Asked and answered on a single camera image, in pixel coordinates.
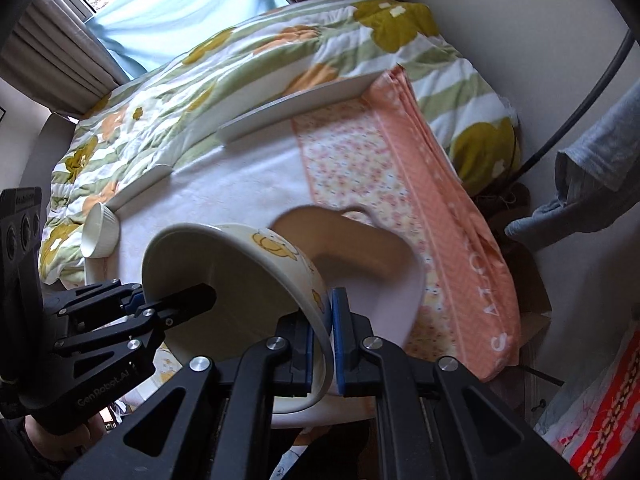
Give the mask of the person's left hand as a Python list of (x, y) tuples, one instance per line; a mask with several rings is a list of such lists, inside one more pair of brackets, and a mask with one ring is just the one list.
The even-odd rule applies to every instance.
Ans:
[(70, 460), (84, 454), (106, 435), (100, 414), (94, 415), (68, 434), (50, 434), (35, 419), (25, 417), (25, 430), (34, 448), (48, 460)]

